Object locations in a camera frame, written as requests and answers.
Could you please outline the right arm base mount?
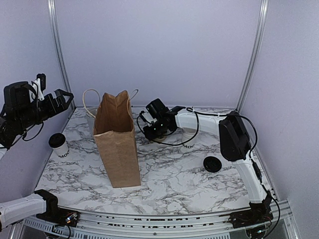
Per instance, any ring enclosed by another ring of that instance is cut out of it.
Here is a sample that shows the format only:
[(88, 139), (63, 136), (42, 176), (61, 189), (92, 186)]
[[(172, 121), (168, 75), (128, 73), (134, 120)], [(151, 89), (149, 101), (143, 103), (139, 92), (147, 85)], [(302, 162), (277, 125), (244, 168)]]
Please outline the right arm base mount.
[(272, 220), (274, 216), (271, 212), (271, 201), (272, 197), (267, 195), (261, 203), (250, 202), (250, 209), (231, 213), (228, 222), (236, 229)]

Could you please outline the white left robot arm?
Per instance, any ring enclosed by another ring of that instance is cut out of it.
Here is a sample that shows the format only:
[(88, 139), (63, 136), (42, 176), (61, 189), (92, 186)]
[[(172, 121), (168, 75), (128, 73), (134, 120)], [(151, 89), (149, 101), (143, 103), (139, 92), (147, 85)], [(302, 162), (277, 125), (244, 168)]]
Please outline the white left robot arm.
[[(28, 83), (16, 82), (6, 86), (4, 106), (0, 113), (0, 146), (9, 150), (19, 140), (25, 140), (30, 129), (67, 110), (73, 94), (61, 89), (43, 95), (45, 79), (39, 74), (36, 80)], [(0, 228), (4, 229), (29, 216), (56, 224), (65, 223), (67, 211), (58, 207), (56, 196), (46, 190), (37, 190), (24, 198), (1, 203)]]

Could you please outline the brown paper bag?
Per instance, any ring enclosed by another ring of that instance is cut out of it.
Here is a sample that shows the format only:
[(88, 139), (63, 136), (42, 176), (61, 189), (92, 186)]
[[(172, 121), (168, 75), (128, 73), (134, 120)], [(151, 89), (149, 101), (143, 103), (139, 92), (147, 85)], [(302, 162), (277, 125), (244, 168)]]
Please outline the brown paper bag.
[(116, 96), (104, 93), (93, 114), (83, 106), (93, 119), (92, 133), (101, 160), (113, 188), (141, 186), (140, 168), (135, 139), (135, 126), (131, 109), (131, 97), (123, 90)]

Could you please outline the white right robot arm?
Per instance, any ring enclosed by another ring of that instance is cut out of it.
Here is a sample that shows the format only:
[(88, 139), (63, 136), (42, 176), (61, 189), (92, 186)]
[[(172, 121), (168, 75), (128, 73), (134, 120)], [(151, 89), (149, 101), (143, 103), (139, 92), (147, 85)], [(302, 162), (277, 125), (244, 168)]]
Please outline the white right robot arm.
[(219, 114), (199, 112), (182, 106), (169, 109), (160, 99), (155, 99), (140, 112), (139, 118), (146, 123), (141, 132), (153, 142), (178, 128), (217, 135), (221, 155), (235, 166), (248, 191), (253, 208), (248, 210), (247, 219), (257, 223), (266, 215), (266, 208), (262, 204), (270, 203), (272, 198), (263, 185), (261, 171), (253, 159), (252, 151), (255, 146), (250, 143), (243, 123), (244, 116), (237, 111)]

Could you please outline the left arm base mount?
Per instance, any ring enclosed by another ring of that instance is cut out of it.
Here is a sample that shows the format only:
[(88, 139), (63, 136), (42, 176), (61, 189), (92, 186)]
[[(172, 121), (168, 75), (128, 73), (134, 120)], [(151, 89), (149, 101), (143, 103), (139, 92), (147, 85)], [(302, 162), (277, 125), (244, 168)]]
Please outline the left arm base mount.
[(38, 219), (56, 223), (58, 225), (66, 225), (76, 227), (78, 223), (79, 212), (58, 207), (58, 198), (52, 193), (40, 189), (34, 191), (40, 195), (46, 202), (46, 211), (42, 214), (36, 214)]

